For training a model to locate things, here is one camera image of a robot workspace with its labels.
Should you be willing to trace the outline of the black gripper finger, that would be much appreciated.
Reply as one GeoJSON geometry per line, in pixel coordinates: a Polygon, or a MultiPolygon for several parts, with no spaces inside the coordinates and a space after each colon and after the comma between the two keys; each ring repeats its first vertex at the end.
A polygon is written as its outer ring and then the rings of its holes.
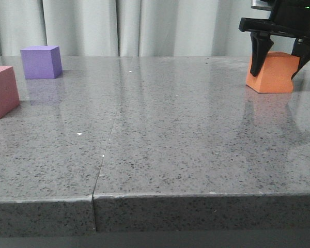
{"type": "Polygon", "coordinates": [[[265,62],[267,54],[274,42],[270,39],[269,33],[251,32],[252,44],[252,63],[250,73],[252,76],[258,76],[265,62]]]}
{"type": "Polygon", "coordinates": [[[296,39],[291,54],[300,58],[297,71],[291,77],[293,79],[310,61],[310,39],[296,39]]]}

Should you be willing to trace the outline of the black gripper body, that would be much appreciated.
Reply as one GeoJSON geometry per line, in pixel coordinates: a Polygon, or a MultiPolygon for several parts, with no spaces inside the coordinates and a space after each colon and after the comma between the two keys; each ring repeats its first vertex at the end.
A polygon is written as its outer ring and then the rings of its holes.
{"type": "Polygon", "coordinates": [[[310,1],[274,1],[268,19],[242,18],[239,30],[310,39],[310,1]]]}

